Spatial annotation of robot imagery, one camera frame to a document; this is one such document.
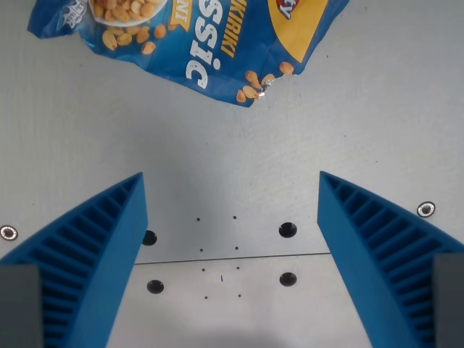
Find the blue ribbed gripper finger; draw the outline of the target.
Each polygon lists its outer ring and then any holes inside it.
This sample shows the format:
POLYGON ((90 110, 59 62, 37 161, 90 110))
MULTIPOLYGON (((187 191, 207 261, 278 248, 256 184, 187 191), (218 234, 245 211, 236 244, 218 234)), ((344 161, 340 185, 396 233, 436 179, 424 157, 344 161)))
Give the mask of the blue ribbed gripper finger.
POLYGON ((105 347, 148 227, 137 173, 66 212, 1 259, 40 275, 45 347, 105 347))
POLYGON ((433 261, 463 252, 463 244, 325 171, 317 223, 371 346, 435 347, 433 261))

